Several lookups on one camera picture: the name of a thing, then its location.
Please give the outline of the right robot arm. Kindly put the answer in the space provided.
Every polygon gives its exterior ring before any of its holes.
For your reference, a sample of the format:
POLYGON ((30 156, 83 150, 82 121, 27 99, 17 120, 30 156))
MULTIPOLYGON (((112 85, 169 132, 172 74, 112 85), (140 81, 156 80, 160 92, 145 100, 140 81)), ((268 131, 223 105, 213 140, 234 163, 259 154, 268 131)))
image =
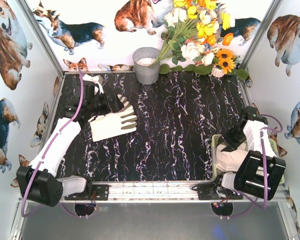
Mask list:
POLYGON ((257 108, 242 109, 237 125, 217 142, 217 168, 223 172, 221 186, 270 201, 286 169, 286 162, 272 149, 268 115, 257 108))

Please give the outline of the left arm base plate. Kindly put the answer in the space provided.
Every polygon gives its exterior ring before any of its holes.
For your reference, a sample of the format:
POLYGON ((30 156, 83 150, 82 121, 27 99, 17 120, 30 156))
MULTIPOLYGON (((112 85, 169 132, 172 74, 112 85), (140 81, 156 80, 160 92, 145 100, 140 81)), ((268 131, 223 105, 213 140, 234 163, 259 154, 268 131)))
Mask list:
POLYGON ((88 184, 83 192, 67 195, 64 199, 67 201, 107 201, 109 188, 108 184, 88 184))

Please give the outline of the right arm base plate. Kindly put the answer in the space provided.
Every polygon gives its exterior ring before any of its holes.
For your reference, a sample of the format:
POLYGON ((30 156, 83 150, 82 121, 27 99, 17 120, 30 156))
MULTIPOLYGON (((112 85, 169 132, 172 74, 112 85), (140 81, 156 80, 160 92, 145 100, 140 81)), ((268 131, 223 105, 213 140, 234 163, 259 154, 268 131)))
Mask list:
POLYGON ((222 186, 199 184, 196 186, 199 200, 242 200, 243 196, 222 186))

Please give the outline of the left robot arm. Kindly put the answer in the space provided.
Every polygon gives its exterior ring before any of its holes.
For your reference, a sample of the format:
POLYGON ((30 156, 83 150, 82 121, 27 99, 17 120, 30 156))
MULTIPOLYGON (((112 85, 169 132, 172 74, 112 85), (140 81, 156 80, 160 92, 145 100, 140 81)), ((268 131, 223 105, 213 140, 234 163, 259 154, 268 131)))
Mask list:
POLYGON ((100 75, 80 75, 75 88, 75 102, 67 105, 48 141, 39 154, 28 164, 16 171, 20 193, 24 200, 54 207, 61 198, 70 195, 89 197, 93 184, 87 177, 72 175, 57 178, 57 171, 69 146, 81 130, 97 116, 118 110, 119 99, 114 98, 111 107, 103 90, 100 75))

